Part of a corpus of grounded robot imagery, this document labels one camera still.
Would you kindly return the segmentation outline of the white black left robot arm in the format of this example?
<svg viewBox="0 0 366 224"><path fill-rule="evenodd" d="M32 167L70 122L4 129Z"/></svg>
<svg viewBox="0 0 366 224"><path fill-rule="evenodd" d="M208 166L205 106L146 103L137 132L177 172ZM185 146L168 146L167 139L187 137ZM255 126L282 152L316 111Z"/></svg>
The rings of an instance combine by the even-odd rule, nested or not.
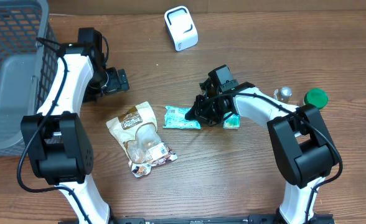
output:
<svg viewBox="0 0 366 224"><path fill-rule="evenodd" d="M17 182L30 193L60 191L77 223L113 223L110 206L92 177L93 148L80 120L82 103L129 90L124 70L107 67L106 38L92 27L78 31L76 43L37 41L57 56L57 73L35 115L24 116L25 142Z"/></svg>

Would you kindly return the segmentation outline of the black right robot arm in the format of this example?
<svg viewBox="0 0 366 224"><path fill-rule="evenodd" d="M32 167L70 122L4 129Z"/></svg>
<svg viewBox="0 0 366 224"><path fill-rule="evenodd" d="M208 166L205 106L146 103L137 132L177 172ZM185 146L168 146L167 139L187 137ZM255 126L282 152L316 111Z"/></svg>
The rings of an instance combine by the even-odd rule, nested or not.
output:
<svg viewBox="0 0 366 224"><path fill-rule="evenodd" d="M254 84L239 84L227 65L219 66L200 84L186 113L187 120L209 126L231 115L249 118L268 130L276 165L286 181L284 198L274 214L251 214L248 223L334 223L332 215L313 210L319 188L342 173L342 158L319 109L280 102Z"/></svg>

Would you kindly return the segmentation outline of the clear yellow liquid bottle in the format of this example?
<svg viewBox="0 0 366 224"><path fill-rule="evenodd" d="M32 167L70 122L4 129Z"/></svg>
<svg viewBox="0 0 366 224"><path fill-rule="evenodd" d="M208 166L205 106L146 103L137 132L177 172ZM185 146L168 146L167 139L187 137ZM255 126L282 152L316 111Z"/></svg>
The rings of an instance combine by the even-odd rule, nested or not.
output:
<svg viewBox="0 0 366 224"><path fill-rule="evenodd" d="M276 99L280 102L288 103L292 94L293 94L293 92L290 87L283 86L274 91L273 97L274 97L274 99Z"/></svg>

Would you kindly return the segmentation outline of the teal Kleenex tissue pack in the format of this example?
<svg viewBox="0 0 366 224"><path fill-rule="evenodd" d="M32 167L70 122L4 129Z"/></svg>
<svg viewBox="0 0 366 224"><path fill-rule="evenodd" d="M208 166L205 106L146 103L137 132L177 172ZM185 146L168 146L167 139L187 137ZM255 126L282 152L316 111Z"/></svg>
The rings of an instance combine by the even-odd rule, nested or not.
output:
<svg viewBox="0 0 366 224"><path fill-rule="evenodd" d="M240 115L232 112L224 114L223 129L238 129L240 127Z"/></svg>

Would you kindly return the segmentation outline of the green lid white jar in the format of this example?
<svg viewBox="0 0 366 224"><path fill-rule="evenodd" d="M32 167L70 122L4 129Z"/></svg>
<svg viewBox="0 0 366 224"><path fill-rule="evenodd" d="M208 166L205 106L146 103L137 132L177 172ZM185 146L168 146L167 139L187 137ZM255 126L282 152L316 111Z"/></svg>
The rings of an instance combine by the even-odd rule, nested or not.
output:
<svg viewBox="0 0 366 224"><path fill-rule="evenodd" d="M313 88L309 90L303 98L303 103L305 105L312 104L319 110L323 109L328 102L329 98L327 93L320 88Z"/></svg>

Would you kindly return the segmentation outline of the brown snack packet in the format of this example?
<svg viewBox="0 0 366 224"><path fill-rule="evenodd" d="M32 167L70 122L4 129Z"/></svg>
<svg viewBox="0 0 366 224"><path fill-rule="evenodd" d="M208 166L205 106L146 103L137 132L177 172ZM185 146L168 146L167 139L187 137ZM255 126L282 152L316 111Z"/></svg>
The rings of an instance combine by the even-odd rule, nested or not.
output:
<svg viewBox="0 0 366 224"><path fill-rule="evenodd" d="M135 177L178 158L158 135L156 116L147 101L107 121L106 126L126 153Z"/></svg>

